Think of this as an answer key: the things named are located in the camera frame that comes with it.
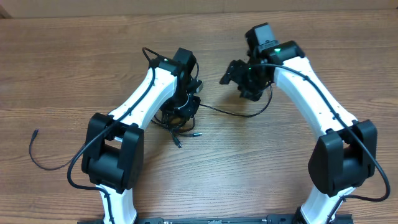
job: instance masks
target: cable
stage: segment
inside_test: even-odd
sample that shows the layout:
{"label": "cable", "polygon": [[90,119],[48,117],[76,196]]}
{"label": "cable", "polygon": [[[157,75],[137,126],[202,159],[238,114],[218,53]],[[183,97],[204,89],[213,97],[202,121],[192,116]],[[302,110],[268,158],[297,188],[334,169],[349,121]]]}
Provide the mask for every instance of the cable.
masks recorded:
{"label": "cable", "polygon": [[149,52],[151,52],[151,53],[154,53],[153,51],[151,51],[151,50],[149,50],[149,49],[147,49],[147,48],[145,48],[145,47],[143,47],[142,48],[142,52],[144,53],[144,55],[145,55],[145,58],[148,60],[148,62],[149,62],[149,65],[150,65],[150,67],[151,67],[151,69],[152,69],[152,80],[150,81],[150,83],[149,83],[149,86],[148,86],[148,88],[146,89],[146,91],[140,96],[140,98],[120,117],[120,118],[118,118],[116,121],[114,121],[111,125],[109,125],[107,128],[105,128],[104,130],[102,130],[102,132],[100,132],[97,136],[95,136],[95,138],[93,138],[91,141],[89,141],[84,147],[83,147],[83,149],[82,150],[80,150],[73,158],[72,158],[72,161],[70,162],[70,165],[69,165],[69,168],[68,168],[68,172],[67,172],[67,178],[68,178],[68,182],[69,182],[69,184],[72,186],[72,187],[74,187],[74,188],[77,188],[77,189],[83,189],[83,190],[98,190],[98,191],[100,191],[100,192],[102,192],[102,193],[104,193],[104,196],[106,197],[106,201],[107,201],[107,203],[108,203],[108,211],[109,211],[109,221],[112,223],[112,224],[115,224],[115,222],[114,222],[114,217],[113,217],[113,215],[112,215],[112,208],[111,208],[111,199],[110,199],[110,196],[109,196],[109,193],[105,190],[105,189],[102,189],[102,188],[100,188],[100,187],[89,187],[89,186],[82,186],[82,185],[78,185],[78,184],[76,184],[76,183],[74,183],[73,181],[72,181],[72,169],[73,169],[73,166],[75,165],[75,163],[76,163],[76,161],[79,159],[79,157],[84,153],[84,151],[85,150],[87,150],[88,149],[88,147],[90,146],[90,145],[92,145],[92,143],[93,142],[95,142],[97,139],[99,139],[99,138],[103,138],[103,137],[105,137],[121,120],[123,120],[130,112],[132,112],[133,111],[133,109],[142,101],[142,99],[144,99],[144,97],[146,96],[146,94],[148,94],[148,92],[149,92],[149,90],[152,88],[152,86],[154,85],[154,82],[155,82],[155,68],[152,66],[152,64],[151,64],[151,60],[150,60],[150,58],[148,57],[148,55],[146,54],[146,52],[145,51],[149,51]]}
{"label": "cable", "polygon": [[[41,166],[34,158],[32,155],[32,145],[33,145],[33,141],[35,140],[37,134],[39,133],[38,129],[35,129],[35,131],[32,134],[32,138],[30,139],[30,143],[29,143],[29,156],[30,159],[32,159],[32,162],[40,169],[46,170],[46,171],[53,171],[53,170],[58,170],[61,168],[64,168],[65,166],[67,166],[69,163],[71,163],[72,159],[70,159],[66,164],[62,165],[62,166],[58,166],[58,167],[53,167],[53,168],[46,168],[44,166]],[[83,149],[84,145],[81,146],[81,148],[79,149],[78,152],[80,152]]]}
{"label": "cable", "polygon": [[178,137],[176,137],[176,135],[183,136],[183,137],[199,137],[202,135],[202,133],[184,134],[184,133],[189,132],[194,129],[195,117],[192,117],[193,124],[188,129],[181,129],[187,123],[187,121],[188,121],[187,119],[184,119],[183,121],[179,122],[178,124],[172,124],[173,122],[170,120],[170,115],[168,113],[162,114],[162,120],[160,120],[158,117],[156,117],[156,115],[154,116],[154,118],[156,121],[154,121],[152,119],[151,122],[162,127],[166,131],[168,131],[172,136],[174,144],[178,148],[181,148],[182,144],[181,144],[180,140],[178,139]]}
{"label": "cable", "polygon": [[199,105],[203,106],[205,108],[209,108],[209,109],[215,110],[215,111],[220,112],[220,113],[231,115],[231,116],[239,116],[239,117],[242,117],[242,118],[252,118],[252,117],[257,116],[257,115],[261,114],[262,112],[264,112],[268,108],[269,104],[271,103],[271,100],[272,100],[272,86],[271,85],[269,86],[269,89],[270,89],[271,93],[269,95],[268,102],[267,102],[266,106],[263,109],[261,109],[260,111],[258,111],[257,113],[255,113],[255,114],[250,114],[250,115],[236,114],[236,113],[230,113],[230,112],[227,112],[227,111],[223,111],[223,110],[214,108],[212,106],[204,105],[204,104],[199,104]]}
{"label": "cable", "polygon": [[196,65],[197,65],[197,75],[195,75],[194,80],[196,80],[198,78],[198,75],[199,75],[199,63],[196,62]]}
{"label": "cable", "polygon": [[285,70],[288,70],[288,71],[290,71],[290,72],[292,72],[292,73],[304,78],[304,80],[308,81],[314,87],[314,89],[318,92],[318,94],[323,99],[323,101],[325,102],[327,107],[330,109],[330,112],[333,114],[333,116],[338,120],[338,122],[342,125],[342,127],[344,127],[345,130],[348,131],[349,135],[356,141],[356,143],[360,146],[360,148],[362,148],[362,150],[365,151],[366,154],[371,158],[372,162],[374,163],[374,165],[376,166],[377,170],[379,171],[379,173],[380,173],[380,175],[381,175],[381,177],[382,177],[382,179],[384,181],[384,184],[386,185],[385,194],[382,197],[379,197],[379,198],[369,198],[369,197],[363,197],[363,196],[359,196],[359,195],[344,195],[344,196],[341,196],[339,198],[339,200],[337,201],[337,203],[335,204],[335,206],[333,207],[333,210],[328,215],[328,219],[326,220],[326,224],[329,224],[330,219],[332,218],[333,214],[337,211],[337,209],[340,206],[340,204],[343,201],[345,201],[347,198],[355,198],[355,199],[365,200],[365,201],[368,201],[368,202],[382,202],[382,201],[384,201],[385,199],[387,199],[390,196],[390,193],[391,193],[390,183],[388,181],[386,173],[383,171],[383,169],[381,168],[380,164],[373,157],[373,155],[369,152],[369,150],[366,148],[366,146],[363,144],[363,142],[359,139],[359,137],[357,137],[357,135],[355,135],[355,133],[347,126],[347,124],[344,123],[344,121],[340,118],[339,114],[335,111],[335,109],[333,109],[333,107],[331,106],[331,104],[329,103],[327,98],[324,96],[322,91],[319,89],[319,87],[308,76],[302,74],[299,71],[296,71],[296,70],[294,70],[292,68],[289,68],[289,67],[286,67],[286,66],[283,66],[283,65],[276,65],[276,64],[271,64],[271,63],[263,63],[263,64],[252,65],[252,66],[265,66],[265,67],[283,68]]}

